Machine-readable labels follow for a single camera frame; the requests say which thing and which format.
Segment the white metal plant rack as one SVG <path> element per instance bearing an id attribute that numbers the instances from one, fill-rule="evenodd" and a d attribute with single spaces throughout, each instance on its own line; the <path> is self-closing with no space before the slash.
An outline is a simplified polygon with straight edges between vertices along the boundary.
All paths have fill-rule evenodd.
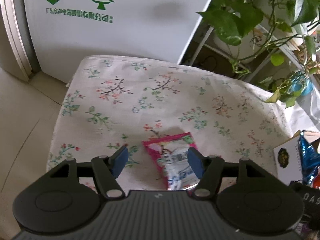
<path id="1" fill-rule="evenodd" d="M 309 75 L 289 46 L 262 47 L 266 32 L 260 26 L 250 32 L 238 46 L 225 44 L 208 24 L 201 23 L 183 56 L 182 63 L 246 82 L 268 84 L 299 74 Z"/>

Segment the blue foil snack bag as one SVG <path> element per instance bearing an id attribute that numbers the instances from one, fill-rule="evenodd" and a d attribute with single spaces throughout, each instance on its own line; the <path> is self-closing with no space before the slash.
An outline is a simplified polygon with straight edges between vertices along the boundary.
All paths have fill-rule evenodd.
<path id="1" fill-rule="evenodd" d="M 298 149 L 302 167 L 303 183 L 311 186 L 318 175 L 319 153 L 304 137 L 305 131 L 300 132 Z"/>

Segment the pink white snack bag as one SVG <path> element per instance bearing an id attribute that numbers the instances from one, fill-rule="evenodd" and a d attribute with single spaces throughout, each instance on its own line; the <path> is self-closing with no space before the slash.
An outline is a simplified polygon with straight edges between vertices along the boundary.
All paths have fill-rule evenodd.
<path id="1" fill-rule="evenodd" d="M 196 147 L 191 133 L 144 141 L 143 146 L 156 165 L 169 191 L 192 190 L 199 182 L 188 163 L 187 152 Z"/>

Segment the blue tape roll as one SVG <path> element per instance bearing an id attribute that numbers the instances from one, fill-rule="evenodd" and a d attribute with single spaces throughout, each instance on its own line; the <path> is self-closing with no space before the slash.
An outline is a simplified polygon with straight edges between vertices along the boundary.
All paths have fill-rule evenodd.
<path id="1" fill-rule="evenodd" d="M 291 88 L 296 96 L 305 96 L 313 91 L 313 84 L 306 74 L 296 72 L 292 78 Z"/>

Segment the red orange snack bag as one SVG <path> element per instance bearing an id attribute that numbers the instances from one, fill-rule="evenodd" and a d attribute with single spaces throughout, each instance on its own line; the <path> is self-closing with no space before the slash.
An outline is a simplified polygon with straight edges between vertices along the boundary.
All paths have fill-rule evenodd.
<path id="1" fill-rule="evenodd" d="M 313 187 L 314 189 L 320 189 L 320 170 L 318 170 L 317 175 L 316 175 L 315 178 L 313 179 L 312 187 Z"/>

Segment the pothos plant in white pot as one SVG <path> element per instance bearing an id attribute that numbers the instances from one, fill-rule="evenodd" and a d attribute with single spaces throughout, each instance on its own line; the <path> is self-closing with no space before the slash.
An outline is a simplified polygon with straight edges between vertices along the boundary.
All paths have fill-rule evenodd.
<path id="1" fill-rule="evenodd" d="M 211 0 L 200 12 L 202 21 L 213 27 L 227 45 L 238 46 L 260 26 L 266 32 L 262 47 L 289 46 L 303 66 L 310 68 L 308 77 L 319 73 L 319 0 Z M 299 96 L 292 91 L 292 78 L 287 77 L 260 85 L 271 93 L 269 103 L 277 101 L 292 107 Z"/>

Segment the white refrigerator with green print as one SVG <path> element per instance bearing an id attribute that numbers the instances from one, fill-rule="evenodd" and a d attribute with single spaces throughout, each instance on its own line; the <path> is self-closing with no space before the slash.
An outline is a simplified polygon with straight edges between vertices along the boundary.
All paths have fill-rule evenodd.
<path id="1" fill-rule="evenodd" d="M 1 19 L 23 79 L 67 82 L 91 55 L 180 63 L 210 0 L 1 0 Z"/>

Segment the floral tablecloth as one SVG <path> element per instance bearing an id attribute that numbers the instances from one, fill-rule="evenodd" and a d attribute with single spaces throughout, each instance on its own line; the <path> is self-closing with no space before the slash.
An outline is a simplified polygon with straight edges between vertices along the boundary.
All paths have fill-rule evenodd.
<path id="1" fill-rule="evenodd" d="M 122 146 L 124 191 L 162 190 L 164 177 L 143 142 L 184 134 L 203 155 L 250 158 L 276 173 L 273 149 L 292 136 L 282 103 L 245 82 L 188 66 L 123 56 L 88 56 L 74 74 L 47 161 L 87 162 Z"/>

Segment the white cardboard milk box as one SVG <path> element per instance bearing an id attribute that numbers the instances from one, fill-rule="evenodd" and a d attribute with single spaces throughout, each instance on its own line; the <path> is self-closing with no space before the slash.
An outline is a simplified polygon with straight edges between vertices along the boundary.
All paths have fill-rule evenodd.
<path id="1" fill-rule="evenodd" d="M 302 161 L 298 147 L 301 133 L 308 143 L 319 139 L 319 132 L 298 131 L 292 138 L 273 149 L 277 178 L 285 185 L 289 185 L 291 181 L 302 182 L 303 180 Z"/>

